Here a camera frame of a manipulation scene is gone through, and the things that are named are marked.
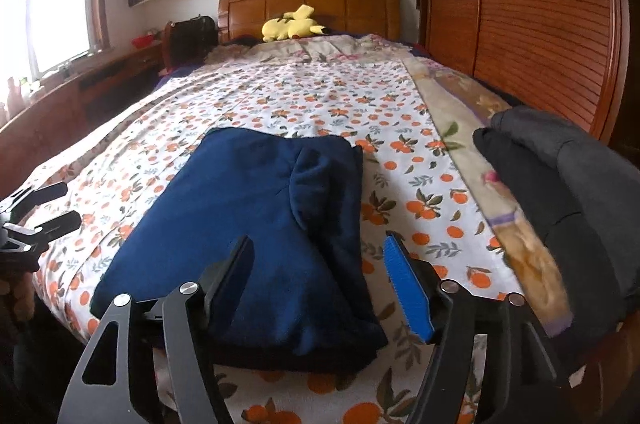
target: orange print bedsheet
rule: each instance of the orange print bedsheet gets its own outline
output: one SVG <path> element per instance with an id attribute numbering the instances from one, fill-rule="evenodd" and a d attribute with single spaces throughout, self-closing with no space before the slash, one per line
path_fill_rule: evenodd
<path id="1" fill-rule="evenodd" d="M 101 275 L 211 128 L 343 136 L 364 150 L 362 269 L 389 345 L 351 376 L 226 367 L 216 373 L 238 423 L 404 422 L 430 347 L 408 328 L 388 282 L 385 231 L 402 235 L 412 256 L 428 260 L 441 277 L 457 280 L 473 294 L 499 298 L 521 292 L 451 159 L 450 152 L 468 140 L 460 137 L 455 120 L 434 125 L 412 65 L 421 63 L 406 48 L 377 36 L 217 48 L 205 66 L 169 81 L 34 171 L 29 184 L 62 178 L 69 191 L 36 210 L 28 225 L 67 209 L 82 214 L 81 229 L 54 242 L 41 258 L 38 295 L 87 340 L 98 324 L 88 308 Z M 172 406 L 159 350 L 156 368 L 162 400 Z M 481 372 L 479 360 L 461 422 L 472 421 Z"/>

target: wooden wardrobe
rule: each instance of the wooden wardrobe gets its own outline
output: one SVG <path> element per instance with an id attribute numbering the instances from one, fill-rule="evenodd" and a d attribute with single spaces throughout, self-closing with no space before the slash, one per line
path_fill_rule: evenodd
<path id="1" fill-rule="evenodd" d="M 432 57 L 562 115 L 640 163 L 628 80 L 628 0 L 418 0 Z"/>

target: yellow plush toy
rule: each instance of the yellow plush toy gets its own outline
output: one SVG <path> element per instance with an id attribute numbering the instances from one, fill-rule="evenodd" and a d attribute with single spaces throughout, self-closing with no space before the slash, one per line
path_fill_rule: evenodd
<path id="1" fill-rule="evenodd" d="M 322 25 L 318 25 L 316 20 L 310 16 L 314 13 L 314 8 L 308 5 L 300 5 L 295 12 L 286 12 L 282 18 L 270 19 L 262 27 L 262 39 L 264 41 L 282 41 L 283 39 L 298 39 L 312 36 L 313 34 L 324 34 Z"/>

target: floral pattern fabric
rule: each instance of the floral pattern fabric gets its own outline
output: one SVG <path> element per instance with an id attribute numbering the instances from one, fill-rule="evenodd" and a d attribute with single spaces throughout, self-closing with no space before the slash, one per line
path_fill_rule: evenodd
<path id="1" fill-rule="evenodd" d="M 521 292 L 451 158 L 469 141 L 455 120 L 436 128 L 411 65 L 420 63 L 378 36 L 217 48 L 207 65 L 169 81 L 31 175 L 34 185 L 64 179 L 69 191 L 38 208 L 28 226 L 68 209 L 82 214 L 81 229 L 42 256 L 34 280 L 38 295 L 87 340 L 98 325 L 88 308 L 101 275 L 210 128 L 343 136 L 364 150 L 362 269 L 389 345 L 357 375 L 226 367 L 216 373 L 238 423 L 403 422 L 431 349 L 411 333 L 388 282 L 385 231 L 399 233 L 413 257 L 475 295 Z M 155 358 L 162 400 L 172 406 L 160 350 Z M 481 357 L 474 363 L 460 422 L 473 419 L 481 363 Z"/>
<path id="2" fill-rule="evenodd" d="M 454 120 L 458 124 L 465 147 L 451 156 L 502 245 L 505 260 L 536 316 L 550 336 L 558 335 L 573 319 L 558 266 L 507 186 L 472 142 L 473 132 L 487 126 L 493 114 L 509 105 L 464 74 L 427 58 L 418 58 L 418 62 L 418 68 L 428 77 L 416 79 L 419 72 L 412 75 L 422 96 L 428 98 L 431 118 L 439 130 Z"/>

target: black backpack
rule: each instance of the black backpack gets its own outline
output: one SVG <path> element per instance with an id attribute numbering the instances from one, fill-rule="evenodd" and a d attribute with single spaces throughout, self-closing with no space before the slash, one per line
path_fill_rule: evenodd
<path id="1" fill-rule="evenodd" d="M 202 61 L 218 44 L 218 28 L 211 16 L 169 22 L 162 37 L 164 66 L 171 70 L 187 63 Z"/>

